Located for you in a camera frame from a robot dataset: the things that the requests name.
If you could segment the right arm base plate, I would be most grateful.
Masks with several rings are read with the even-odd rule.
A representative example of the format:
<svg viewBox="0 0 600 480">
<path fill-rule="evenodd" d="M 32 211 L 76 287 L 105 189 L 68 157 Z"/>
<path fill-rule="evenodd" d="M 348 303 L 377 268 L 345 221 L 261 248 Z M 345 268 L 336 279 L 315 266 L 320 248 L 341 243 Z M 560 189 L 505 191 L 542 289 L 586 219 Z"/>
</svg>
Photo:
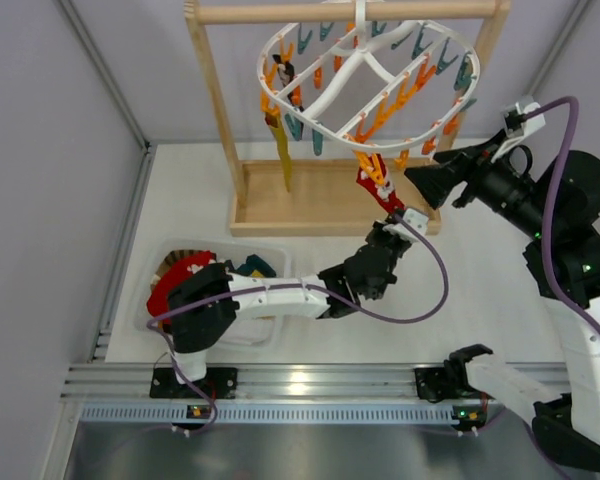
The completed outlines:
<svg viewBox="0 0 600 480">
<path fill-rule="evenodd" d="M 443 367 L 423 367 L 414 370 L 417 396 L 429 403 L 468 398 L 472 395 L 460 376 Z"/>
</svg>

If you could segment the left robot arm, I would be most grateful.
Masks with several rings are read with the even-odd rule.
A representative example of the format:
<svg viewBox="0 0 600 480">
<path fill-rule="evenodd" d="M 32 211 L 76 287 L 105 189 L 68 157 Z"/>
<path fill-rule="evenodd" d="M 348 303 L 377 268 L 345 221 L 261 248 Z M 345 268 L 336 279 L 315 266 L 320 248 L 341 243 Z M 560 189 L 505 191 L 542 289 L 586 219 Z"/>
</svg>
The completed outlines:
<svg viewBox="0 0 600 480">
<path fill-rule="evenodd" d="M 394 269 L 414 241 L 402 225 L 375 222 L 352 256 L 317 274 L 260 278 L 218 264 L 202 268 L 167 295 L 177 382 L 203 379 L 207 351 L 237 322 L 281 316 L 338 319 L 362 300 L 382 298 L 397 282 Z"/>
</svg>

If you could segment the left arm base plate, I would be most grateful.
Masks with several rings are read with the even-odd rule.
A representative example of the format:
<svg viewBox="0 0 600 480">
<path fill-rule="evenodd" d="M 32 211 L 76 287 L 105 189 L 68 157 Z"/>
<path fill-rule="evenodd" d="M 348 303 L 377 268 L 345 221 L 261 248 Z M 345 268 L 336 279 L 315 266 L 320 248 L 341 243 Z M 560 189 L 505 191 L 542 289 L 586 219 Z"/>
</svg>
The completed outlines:
<svg viewBox="0 0 600 480">
<path fill-rule="evenodd" d="M 202 380 L 193 384 L 213 400 L 234 399 L 238 385 L 236 368 L 212 367 L 207 369 Z M 149 397 L 154 399 L 193 399 L 200 398 L 186 384 L 181 384 L 171 367 L 156 368 L 153 371 Z"/>
</svg>

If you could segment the teal sock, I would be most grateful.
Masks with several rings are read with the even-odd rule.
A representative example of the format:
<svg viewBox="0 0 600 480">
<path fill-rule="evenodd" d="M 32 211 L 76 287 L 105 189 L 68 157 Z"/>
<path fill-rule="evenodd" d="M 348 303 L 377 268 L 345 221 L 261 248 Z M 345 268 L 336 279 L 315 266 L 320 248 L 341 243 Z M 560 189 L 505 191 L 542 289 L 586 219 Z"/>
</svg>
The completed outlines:
<svg viewBox="0 0 600 480">
<path fill-rule="evenodd" d="M 256 254 L 246 257 L 245 261 L 236 269 L 239 275 L 247 277 L 276 278 L 276 270 L 263 258 Z"/>
</svg>

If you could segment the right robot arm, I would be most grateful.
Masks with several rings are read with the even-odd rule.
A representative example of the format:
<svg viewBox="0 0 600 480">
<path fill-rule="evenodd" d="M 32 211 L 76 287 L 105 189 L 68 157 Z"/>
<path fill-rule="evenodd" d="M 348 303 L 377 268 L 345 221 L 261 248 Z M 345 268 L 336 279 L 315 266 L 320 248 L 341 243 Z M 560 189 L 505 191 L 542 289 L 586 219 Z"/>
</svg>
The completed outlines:
<svg viewBox="0 0 600 480">
<path fill-rule="evenodd" d="M 551 312 L 569 391 L 537 388 L 489 351 L 462 349 L 450 362 L 464 386 L 520 416 L 553 462 L 600 473 L 600 159 L 571 150 L 533 179 L 498 149 L 489 140 L 444 151 L 405 176 L 431 207 L 479 201 L 528 236 L 523 256 Z"/>
</svg>

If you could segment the red sock with white pattern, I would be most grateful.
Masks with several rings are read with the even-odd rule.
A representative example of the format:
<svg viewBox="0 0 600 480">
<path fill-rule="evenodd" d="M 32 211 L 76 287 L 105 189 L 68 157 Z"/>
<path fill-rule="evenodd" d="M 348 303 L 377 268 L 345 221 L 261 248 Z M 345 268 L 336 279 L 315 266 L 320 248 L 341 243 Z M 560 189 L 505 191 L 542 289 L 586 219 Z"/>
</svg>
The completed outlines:
<svg viewBox="0 0 600 480">
<path fill-rule="evenodd" d="M 379 185 L 366 171 L 359 168 L 356 176 L 356 183 L 370 193 L 380 207 L 388 214 L 392 214 L 396 210 L 404 211 L 405 205 L 398 198 L 395 182 L 392 180 L 391 175 L 384 164 L 381 165 L 381 172 L 384 183 Z"/>
</svg>

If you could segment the white round clip hanger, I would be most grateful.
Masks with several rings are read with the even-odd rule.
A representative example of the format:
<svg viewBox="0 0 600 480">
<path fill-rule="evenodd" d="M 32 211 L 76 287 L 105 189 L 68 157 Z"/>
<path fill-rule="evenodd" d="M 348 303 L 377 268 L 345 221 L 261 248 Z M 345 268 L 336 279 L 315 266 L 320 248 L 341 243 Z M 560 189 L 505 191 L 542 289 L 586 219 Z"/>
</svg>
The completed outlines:
<svg viewBox="0 0 600 480">
<path fill-rule="evenodd" d="M 355 20 L 336 34 L 330 23 L 292 22 L 262 47 L 256 63 L 260 109 L 280 115 L 288 140 L 311 138 L 358 152 L 432 154 L 458 130 L 474 103 L 482 73 L 478 52 L 462 34 L 434 21 L 374 21 L 370 4 L 355 4 Z M 272 58 L 295 67 L 283 87 Z M 287 95 L 301 87 L 304 110 Z"/>
</svg>

